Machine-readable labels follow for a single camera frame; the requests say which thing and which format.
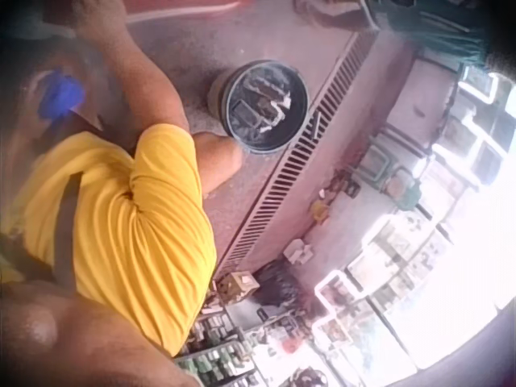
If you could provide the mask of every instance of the black strap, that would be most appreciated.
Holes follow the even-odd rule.
[[[82,172],[70,176],[64,188],[54,234],[54,277],[61,287],[76,291],[73,267],[73,231]]]
[[[25,278],[55,282],[63,289],[76,291],[73,267],[73,230],[82,172],[73,174],[64,188],[54,233],[54,268],[31,256],[23,247],[23,237],[0,234],[0,252]]]

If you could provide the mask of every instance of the metal grate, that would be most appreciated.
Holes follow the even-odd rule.
[[[356,74],[369,54],[376,40],[375,33],[356,35],[347,55],[341,59],[327,82],[327,89],[313,110],[310,120],[302,133],[294,140],[281,158],[267,187],[261,194],[250,215],[243,223],[217,267],[216,278],[237,270],[239,264],[253,249],[265,232],[268,224],[289,194],[290,188],[308,165],[317,149],[319,140],[327,131],[331,120],[342,104]]]

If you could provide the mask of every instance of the bucket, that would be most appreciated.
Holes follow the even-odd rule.
[[[257,133],[256,129],[245,127],[235,119],[234,109],[242,101],[254,98],[243,87],[244,80],[261,74],[282,84],[290,92],[292,103],[285,118],[273,129]],[[256,154],[277,152],[286,147],[305,126],[308,106],[308,90],[299,73],[274,60],[257,60],[238,69],[229,69],[217,77],[208,93],[211,114],[221,122],[228,135]]]

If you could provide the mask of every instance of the box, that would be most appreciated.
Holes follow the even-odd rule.
[[[250,272],[235,272],[218,283],[218,295],[225,304],[234,304],[249,297],[259,287],[260,284]]]

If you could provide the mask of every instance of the bright light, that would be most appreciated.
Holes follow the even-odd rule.
[[[464,76],[463,79],[466,79],[468,77],[468,73],[470,71],[470,68],[467,67],[464,70]],[[493,84],[491,85],[491,90],[489,91],[489,95],[483,94],[480,90],[475,89],[472,85],[469,85],[468,83],[464,81],[459,82],[459,87],[471,95],[475,96],[476,98],[480,99],[482,102],[487,103],[488,105],[491,105],[494,102],[494,99],[497,95],[498,91],[498,83],[500,82],[500,79],[494,75],[489,74],[489,77],[493,79]]]

